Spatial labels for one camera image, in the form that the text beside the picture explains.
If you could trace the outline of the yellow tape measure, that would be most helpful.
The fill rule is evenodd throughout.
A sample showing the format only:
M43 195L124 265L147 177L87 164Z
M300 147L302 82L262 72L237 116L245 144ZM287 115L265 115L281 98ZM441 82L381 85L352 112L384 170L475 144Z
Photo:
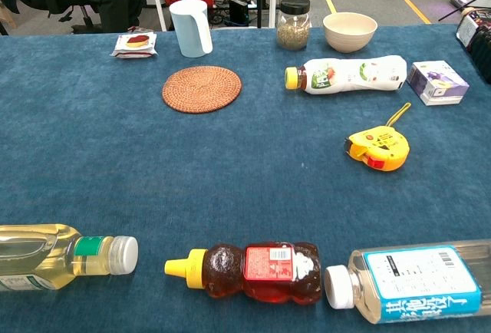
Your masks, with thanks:
M385 125L372 127L344 139L344 151L353 160L374 170L390 172L402 167L410 152L406 137L393 127L411 107L407 102L395 112Z

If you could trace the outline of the black adapter box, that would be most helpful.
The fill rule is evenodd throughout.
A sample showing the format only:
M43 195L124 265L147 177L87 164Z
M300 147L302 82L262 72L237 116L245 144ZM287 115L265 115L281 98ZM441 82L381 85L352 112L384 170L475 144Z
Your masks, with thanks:
M238 26L249 25L248 4L240 0L229 0L229 20Z

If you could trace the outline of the dark soy sauce bottle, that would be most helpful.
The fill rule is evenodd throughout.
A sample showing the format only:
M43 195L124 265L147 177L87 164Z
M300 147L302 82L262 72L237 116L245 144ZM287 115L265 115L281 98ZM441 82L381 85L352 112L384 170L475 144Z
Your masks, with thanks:
M491 8L464 8L456 37L485 82L491 84Z

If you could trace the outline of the packaged snack cake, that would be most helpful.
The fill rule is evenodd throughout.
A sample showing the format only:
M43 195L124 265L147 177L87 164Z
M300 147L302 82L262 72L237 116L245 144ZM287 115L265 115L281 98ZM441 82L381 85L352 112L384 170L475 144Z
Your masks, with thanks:
M157 55L156 40L157 34L154 32L119 35L111 56L128 59L148 58Z

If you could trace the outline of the yellow oil bottle white cap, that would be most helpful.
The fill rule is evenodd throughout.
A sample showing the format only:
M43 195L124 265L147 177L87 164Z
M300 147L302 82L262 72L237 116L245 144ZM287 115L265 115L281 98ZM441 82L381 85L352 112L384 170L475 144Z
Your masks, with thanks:
M128 275L133 236L82 236L60 223L0 226L0 292L58 290L79 276Z

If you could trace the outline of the round woven rattan coaster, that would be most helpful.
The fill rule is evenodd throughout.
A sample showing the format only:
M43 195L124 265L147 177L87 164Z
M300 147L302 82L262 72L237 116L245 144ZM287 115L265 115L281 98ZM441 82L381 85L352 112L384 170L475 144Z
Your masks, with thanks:
M162 89L164 103L179 112L204 114L231 104L240 94L238 74L219 66L195 66L170 75Z

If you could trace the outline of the bear-shaped honey bottle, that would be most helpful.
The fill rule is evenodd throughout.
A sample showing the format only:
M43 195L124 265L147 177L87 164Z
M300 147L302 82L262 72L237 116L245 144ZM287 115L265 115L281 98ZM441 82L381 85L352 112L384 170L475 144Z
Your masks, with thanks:
M310 242L191 249L185 259L167 260L164 273L213 298L242 292L260 302L310 305L322 295L318 247Z

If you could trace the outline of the thin black rod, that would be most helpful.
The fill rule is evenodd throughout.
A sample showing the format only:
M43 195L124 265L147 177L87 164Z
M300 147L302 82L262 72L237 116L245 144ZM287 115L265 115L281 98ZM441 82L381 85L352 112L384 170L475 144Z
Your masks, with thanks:
M440 22L448 17L450 17L451 15L455 14L456 12L461 12L464 8L466 8L468 5L476 2L477 0L470 0L468 1L467 3L464 3L462 5L460 5L459 7L457 7L456 9L454 9L453 11L451 11L450 13L444 15L443 17L439 18L437 21Z

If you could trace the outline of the small purple carton box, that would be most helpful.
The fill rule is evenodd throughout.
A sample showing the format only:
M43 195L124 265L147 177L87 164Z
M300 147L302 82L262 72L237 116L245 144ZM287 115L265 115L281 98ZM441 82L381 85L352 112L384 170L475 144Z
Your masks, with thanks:
M445 61L414 62L407 83L426 106L459 104L470 87Z

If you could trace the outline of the clear square bottle blue label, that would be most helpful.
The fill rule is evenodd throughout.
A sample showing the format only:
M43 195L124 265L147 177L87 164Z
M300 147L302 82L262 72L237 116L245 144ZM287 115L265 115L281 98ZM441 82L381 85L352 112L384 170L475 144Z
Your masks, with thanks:
M354 250L324 286L332 308L374 325L491 316L491 239Z

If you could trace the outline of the glass jar with black lid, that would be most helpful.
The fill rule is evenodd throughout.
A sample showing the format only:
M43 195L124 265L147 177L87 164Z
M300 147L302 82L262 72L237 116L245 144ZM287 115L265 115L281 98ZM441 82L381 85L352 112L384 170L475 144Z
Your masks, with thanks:
M281 0L276 36L278 44L285 49L303 49L310 35L310 1Z

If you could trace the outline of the blue table cover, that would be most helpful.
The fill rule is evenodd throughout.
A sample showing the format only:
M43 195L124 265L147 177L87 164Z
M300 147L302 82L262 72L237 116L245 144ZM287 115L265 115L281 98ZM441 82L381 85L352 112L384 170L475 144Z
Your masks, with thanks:
M224 242L306 241L322 265L354 249L491 238L491 85L454 25L381 27L360 58L444 60L469 84L458 105L428 107L404 86L312 96L284 70L333 58L321 29L302 51L271 29L215 30L213 52L122 60L115 35L0 37L0 224L63 223L138 239L135 272L74 280L57 292L0 293L0 333L491 333L491 317L372 325L356 310L214 299L164 274L168 259ZM167 106L170 75L219 66L240 77L229 105ZM385 125L410 152L384 172L344 139Z

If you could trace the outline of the black office chair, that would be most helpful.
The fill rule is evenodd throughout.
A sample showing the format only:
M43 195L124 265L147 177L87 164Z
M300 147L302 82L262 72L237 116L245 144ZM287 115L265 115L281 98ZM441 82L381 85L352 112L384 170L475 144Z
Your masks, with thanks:
M82 13L82 18L84 23L82 25L72 25L72 33L73 34L97 34L101 33L103 30L100 24L94 24L92 19L89 17L87 10L84 5L80 5L80 10ZM71 10L59 18L59 22L67 22L72 19L71 15L74 11L74 7L71 7Z

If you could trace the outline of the white-labelled bottle with yellow cap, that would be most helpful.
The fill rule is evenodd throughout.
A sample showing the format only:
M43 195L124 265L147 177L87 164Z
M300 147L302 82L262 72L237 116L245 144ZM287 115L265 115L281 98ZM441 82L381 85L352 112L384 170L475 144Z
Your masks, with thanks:
M348 91L395 91L407 78L399 55L368 59L318 58L285 69L285 88L309 94Z

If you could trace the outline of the beige bowl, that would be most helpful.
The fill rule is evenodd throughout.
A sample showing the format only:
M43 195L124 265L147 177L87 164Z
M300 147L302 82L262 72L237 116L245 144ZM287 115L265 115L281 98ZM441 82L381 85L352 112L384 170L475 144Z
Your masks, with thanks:
M378 23L356 12L337 12L324 17L326 42L336 51L351 53L364 48L373 38Z

